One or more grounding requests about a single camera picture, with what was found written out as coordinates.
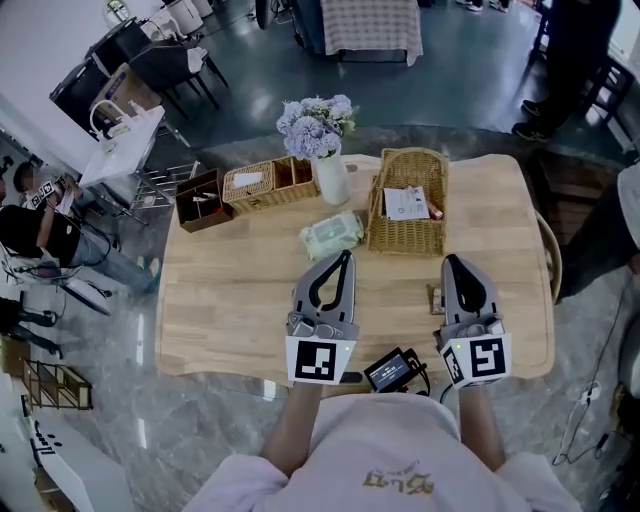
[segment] wooden table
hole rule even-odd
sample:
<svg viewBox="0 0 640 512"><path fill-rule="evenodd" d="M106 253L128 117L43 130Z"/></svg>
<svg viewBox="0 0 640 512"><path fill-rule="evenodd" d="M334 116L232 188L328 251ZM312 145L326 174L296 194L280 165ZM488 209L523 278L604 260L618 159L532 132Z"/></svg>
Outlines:
<svg viewBox="0 0 640 512"><path fill-rule="evenodd" d="M343 157L352 197L342 207L321 197L241 215L189 234L174 212L158 299L160 371L236 373L288 385L285 322L291 292L310 268L300 230L346 209L366 209L380 159ZM533 378L553 366L549 277L535 213L518 163L489 155L451 163L446 252L475 263L496 283L513 336L513 374ZM362 371L395 347L415 349L428 372L444 371L432 332L428 284L442 258L383 256L355 249L361 327L347 371Z"/></svg>

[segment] purple flowers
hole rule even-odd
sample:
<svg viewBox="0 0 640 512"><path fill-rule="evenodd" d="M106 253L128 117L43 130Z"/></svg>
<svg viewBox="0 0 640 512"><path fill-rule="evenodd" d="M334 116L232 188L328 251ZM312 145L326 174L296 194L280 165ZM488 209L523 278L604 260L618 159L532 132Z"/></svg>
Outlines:
<svg viewBox="0 0 640 512"><path fill-rule="evenodd" d="M276 128L285 136L287 153L299 160L326 158L340 150L340 137L353 131L351 100L338 94L330 100L305 98L285 102Z"/></svg>

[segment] white vase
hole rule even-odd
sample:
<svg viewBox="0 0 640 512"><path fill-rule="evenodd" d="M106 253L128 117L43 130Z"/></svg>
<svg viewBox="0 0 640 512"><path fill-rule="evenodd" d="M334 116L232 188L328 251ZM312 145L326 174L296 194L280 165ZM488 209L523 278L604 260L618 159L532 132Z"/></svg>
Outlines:
<svg viewBox="0 0 640 512"><path fill-rule="evenodd" d="M348 201L347 167L340 158L340 150L327 158L315 158L312 164L323 199L334 206Z"/></svg>

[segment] person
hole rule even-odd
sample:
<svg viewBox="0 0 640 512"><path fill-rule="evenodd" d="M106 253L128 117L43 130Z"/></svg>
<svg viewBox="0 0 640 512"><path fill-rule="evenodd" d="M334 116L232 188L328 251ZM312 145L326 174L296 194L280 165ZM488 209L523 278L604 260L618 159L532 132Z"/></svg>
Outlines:
<svg viewBox="0 0 640 512"><path fill-rule="evenodd" d="M42 327L53 327L57 321L58 315L52 311L43 311L42 313L25 311L18 301L0 297L0 333L11 336L18 341L32 343L62 359L62 350L59 345L20 325L20 322L27 322Z"/></svg>
<svg viewBox="0 0 640 512"><path fill-rule="evenodd" d="M528 141L547 142L580 103L587 79L605 63L621 0L554 0L547 29L547 88L544 101L525 100L532 119L512 132Z"/></svg>
<svg viewBox="0 0 640 512"><path fill-rule="evenodd" d="M622 171L562 250L558 299L629 263L640 247L640 165Z"/></svg>
<svg viewBox="0 0 640 512"><path fill-rule="evenodd" d="M490 0L489 5L497 11L509 12L509 3L511 0ZM466 7L472 12L482 12L483 0L456 0L456 3Z"/></svg>
<svg viewBox="0 0 640 512"><path fill-rule="evenodd" d="M6 196L0 180L0 205ZM57 194L47 198L44 208L29 210L15 205L0 208L0 243L25 258L49 256L59 260L61 268L87 266L127 285L133 292L150 292L159 276L160 261L154 259L141 268L111 247L106 237L86 227L79 228L55 211Z"/></svg>
<svg viewBox="0 0 640 512"><path fill-rule="evenodd" d="M105 201L98 200L97 196L90 190L83 190L78 182L69 173L58 175L52 171L38 170L34 168L31 162L20 164L13 175L13 185L15 189L25 195L25 208L37 209L32 199L38 195L38 189L43 183L51 181L61 182L64 190L59 194L59 201L63 199L64 193L68 191L73 196L72 208L74 208L81 217L84 217L89 208L96 210L100 214L114 214L112 205Z"/></svg>
<svg viewBox="0 0 640 512"><path fill-rule="evenodd" d="M507 459L482 387L451 412L416 394L320 400L296 382L259 456L231 455L183 512L578 512L540 455Z"/></svg>

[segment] wicker basket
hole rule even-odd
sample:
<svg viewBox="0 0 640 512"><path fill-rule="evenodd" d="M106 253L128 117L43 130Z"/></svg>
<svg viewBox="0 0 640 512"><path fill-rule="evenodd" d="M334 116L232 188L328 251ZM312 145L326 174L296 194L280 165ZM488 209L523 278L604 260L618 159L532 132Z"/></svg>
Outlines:
<svg viewBox="0 0 640 512"><path fill-rule="evenodd" d="M385 149L382 171L369 195L368 247L385 254L444 254L447 219L448 164L444 156L424 148ZM384 188L424 188L426 198L444 213L442 220L391 221L384 204Z"/></svg>
<svg viewBox="0 0 640 512"><path fill-rule="evenodd" d="M236 188L234 176L261 172L259 183ZM262 210L318 195L311 163L292 157L269 160L228 172L224 177L222 200L238 213Z"/></svg>

